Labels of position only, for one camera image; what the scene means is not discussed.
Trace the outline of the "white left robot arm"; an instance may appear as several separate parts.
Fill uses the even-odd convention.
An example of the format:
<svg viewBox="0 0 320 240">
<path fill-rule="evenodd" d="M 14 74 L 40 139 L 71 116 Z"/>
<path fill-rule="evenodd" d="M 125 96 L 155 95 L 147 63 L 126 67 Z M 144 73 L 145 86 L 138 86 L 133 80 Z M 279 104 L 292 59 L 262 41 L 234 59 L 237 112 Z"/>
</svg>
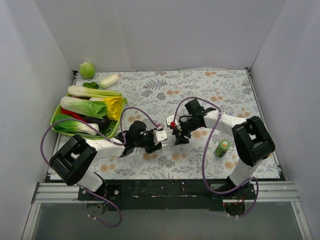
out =
<svg viewBox="0 0 320 240">
<path fill-rule="evenodd" d="M 94 160 L 122 158 L 136 148 L 143 148 L 147 154 L 152 154 L 160 150 L 162 142 L 167 139 L 163 128 L 147 130 L 146 124 L 141 121 L 135 121 L 128 130 L 110 140 L 84 139 L 76 134 L 51 157 L 49 165 L 66 185 L 86 188 L 95 200 L 101 200 L 108 192 L 107 183 L 89 170 Z"/>
</svg>

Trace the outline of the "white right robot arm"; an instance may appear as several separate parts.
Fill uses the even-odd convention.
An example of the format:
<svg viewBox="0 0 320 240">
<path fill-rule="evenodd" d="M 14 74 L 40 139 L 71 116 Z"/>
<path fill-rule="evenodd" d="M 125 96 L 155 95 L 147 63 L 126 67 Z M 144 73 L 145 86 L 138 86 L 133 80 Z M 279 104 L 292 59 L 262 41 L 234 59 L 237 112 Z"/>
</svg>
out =
<svg viewBox="0 0 320 240">
<path fill-rule="evenodd" d="M 263 121 L 258 116 L 250 118 L 223 114 L 221 109 L 211 103 L 209 108 L 200 105 L 199 97 L 187 97 L 181 101 L 188 112 L 186 120 L 177 119 L 174 114 L 166 119 L 172 129 L 176 145 L 187 144 L 191 133 L 199 128 L 218 130 L 233 137 L 239 161 L 226 179 L 226 190 L 217 191 L 210 187 L 207 180 L 205 187 L 215 195 L 228 195 L 237 199 L 245 192 L 244 185 L 255 180 L 253 173 L 272 154 L 276 147 Z"/>
</svg>

